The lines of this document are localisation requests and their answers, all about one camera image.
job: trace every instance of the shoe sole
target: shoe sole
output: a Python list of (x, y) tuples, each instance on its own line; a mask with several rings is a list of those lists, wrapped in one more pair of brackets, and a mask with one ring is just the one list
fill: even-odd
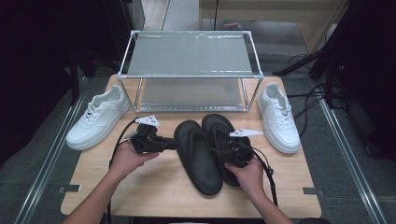
[(69, 143), (67, 143), (67, 145), (74, 150), (84, 150), (98, 145), (111, 133), (114, 126), (117, 124), (120, 118), (128, 111), (128, 109), (129, 109), (129, 102), (126, 101), (121, 111), (113, 118), (113, 120), (110, 121), (110, 123), (107, 125), (104, 131), (99, 135), (97, 135), (95, 138), (93, 138), (90, 142), (78, 146), (69, 145)]
[(275, 140), (275, 138), (268, 131), (267, 122), (266, 122), (265, 116), (264, 116), (264, 108), (262, 108), (262, 98), (261, 97), (258, 97), (258, 99), (257, 99), (257, 106), (259, 107), (259, 110), (260, 110), (260, 116), (262, 117), (262, 124), (263, 124), (263, 128), (264, 128), (264, 134), (267, 137), (268, 142), (270, 142), (271, 145), (274, 148), (276, 148), (277, 150), (279, 150), (279, 151), (281, 151), (283, 153), (290, 154), (290, 153), (296, 152), (300, 147), (293, 148), (293, 149), (284, 148)]

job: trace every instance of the black slipper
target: black slipper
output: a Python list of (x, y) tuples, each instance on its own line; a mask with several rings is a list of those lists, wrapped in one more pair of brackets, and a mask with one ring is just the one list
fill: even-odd
[[(207, 136), (209, 145), (217, 150), (231, 150), (225, 147), (230, 141), (239, 141), (245, 145), (250, 146), (250, 141), (247, 137), (235, 138), (230, 137), (235, 129), (229, 120), (219, 114), (206, 115), (202, 120), (202, 128)], [(239, 187), (239, 182), (236, 176), (224, 166), (224, 161), (217, 157), (217, 166), (219, 167), (220, 175), (224, 182), (232, 187)]]
[(177, 126), (174, 138), (178, 142), (177, 154), (192, 184), (204, 195), (217, 194), (222, 181), (201, 126), (194, 120), (183, 121)]

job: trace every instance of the floor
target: floor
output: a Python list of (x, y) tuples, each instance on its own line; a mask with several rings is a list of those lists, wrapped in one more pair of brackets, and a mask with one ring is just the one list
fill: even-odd
[[(146, 30), (196, 30), (198, 5), (195, 0), (142, 0)], [(251, 30), (265, 75), (301, 60), (307, 53), (293, 23), (239, 21)], [(211, 30), (212, 20), (204, 20)], [(221, 21), (219, 29), (224, 29)], [(324, 80), (307, 75), (312, 64), (282, 77), (288, 94), (309, 92)], [(59, 207), (79, 153), (64, 143), (67, 127), (82, 115), (95, 94), (102, 93), (114, 72), (97, 64), (95, 78), (81, 76), (80, 102), (70, 106), (70, 93), (60, 101), (42, 124), (34, 140), (0, 169), (0, 223), (59, 223), (64, 219)], [(303, 98), (290, 98), (293, 111), (304, 109)], [(345, 110), (330, 110), (322, 102), (309, 111), (307, 130), (302, 138), (304, 153), (318, 189), (322, 217), (331, 223), (396, 223), (396, 162), (376, 160), (365, 151), (351, 118)], [(305, 119), (296, 120), (298, 128)], [(115, 223), (128, 223), (126, 217), (114, 217)], [(136, 218), (134, 223), (163, 223)]]

